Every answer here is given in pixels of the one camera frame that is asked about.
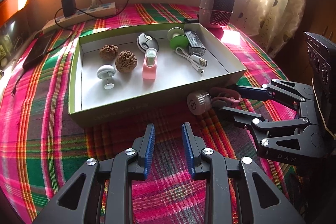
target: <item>white plastic knob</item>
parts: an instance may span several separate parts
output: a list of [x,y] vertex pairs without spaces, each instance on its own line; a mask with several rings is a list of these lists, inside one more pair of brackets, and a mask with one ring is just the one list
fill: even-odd
[[112,77],[115,75],[117,71],[111,65],[103,65],[97,70],[97,77],[105,81],[104,88],[106,90],[110,90],[114,87],[112,83]]
[[187,104],[192,114],[201,115],[211,109],[210,94],[204,90],[192,92],[187,97]]

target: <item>patterned curtain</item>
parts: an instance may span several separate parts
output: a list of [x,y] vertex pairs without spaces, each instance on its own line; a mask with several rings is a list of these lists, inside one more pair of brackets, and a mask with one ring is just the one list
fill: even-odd
[[235,27],[273,58],[298,29],[306,0],[247,0]]

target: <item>black phone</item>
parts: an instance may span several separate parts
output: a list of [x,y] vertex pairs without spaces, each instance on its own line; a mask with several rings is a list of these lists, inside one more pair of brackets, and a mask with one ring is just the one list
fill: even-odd
[[22,68],[25,71],[30,70],[43,60],[48,52],[48,48],[53,40],[55,33],[56,30],[48,32],[37,39],[22,65]]

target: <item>power strip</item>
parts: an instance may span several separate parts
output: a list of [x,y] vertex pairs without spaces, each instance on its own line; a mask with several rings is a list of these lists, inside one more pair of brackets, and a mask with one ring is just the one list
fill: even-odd
[[[95,17],[106,17],[106,16],[113,16],[116,14],[116,4],[114,2],[112,3],[106,3],[99,5],[97,8],[85,8],[82,9],[82,11],[93,15]],[[56,18],[56,22],[61,25],[62,27],[69,27],[77,23],[81,23],[87,20],[93,19],[93,17],[86,15],[80,11],[77,11],[74,15],[69,17],[60,16]],[[47,24],[43,27],[42,31],[43,33],[48,33],[52,30],[58,30],[60,27],[58,27],[55,23],[55,20],[52,19],[47,22]]]

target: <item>black box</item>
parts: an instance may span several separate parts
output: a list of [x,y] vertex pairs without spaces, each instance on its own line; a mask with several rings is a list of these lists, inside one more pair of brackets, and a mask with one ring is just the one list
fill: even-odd
[[76,12],[76,1],[75,0],[62,0],[62,9],[64,17],[69,17]]

